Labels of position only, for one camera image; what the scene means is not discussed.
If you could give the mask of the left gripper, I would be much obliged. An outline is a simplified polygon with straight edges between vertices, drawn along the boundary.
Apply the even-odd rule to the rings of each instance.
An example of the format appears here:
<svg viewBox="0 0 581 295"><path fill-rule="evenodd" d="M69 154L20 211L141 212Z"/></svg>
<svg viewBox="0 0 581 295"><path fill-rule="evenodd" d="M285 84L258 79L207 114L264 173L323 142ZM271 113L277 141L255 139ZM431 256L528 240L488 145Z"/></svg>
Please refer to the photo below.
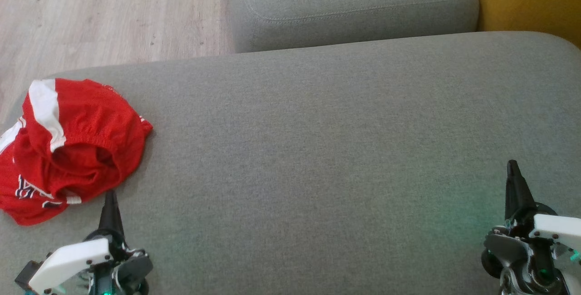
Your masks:
<svg viewBox="0 0 581 295"><path fill-rule="evenodd" d="M114 190L108 190L104 195L99 229L84 240L100 239L108 242L108 255L104 256L102 263L89 264L86 273L89 277L89 284L86 285L89 295L147 295L147 275L153 270L153 262L144 249L130 249L125 241L118 197Z"/></svg>

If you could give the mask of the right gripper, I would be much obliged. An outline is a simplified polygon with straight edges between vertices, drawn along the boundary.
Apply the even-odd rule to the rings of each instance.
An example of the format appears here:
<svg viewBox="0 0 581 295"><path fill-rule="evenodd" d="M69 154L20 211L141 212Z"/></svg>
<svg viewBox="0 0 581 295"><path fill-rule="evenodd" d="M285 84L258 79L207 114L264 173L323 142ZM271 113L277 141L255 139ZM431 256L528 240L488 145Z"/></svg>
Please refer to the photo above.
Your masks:
<svg viewBox="0 0 581 295"><path fill-rule="evenodd" d="M481 264L501 295L572 295L575 277L557 267L575 260L575 219L536 203L515 160L507 162L506 222L485 237Z"/></svg>

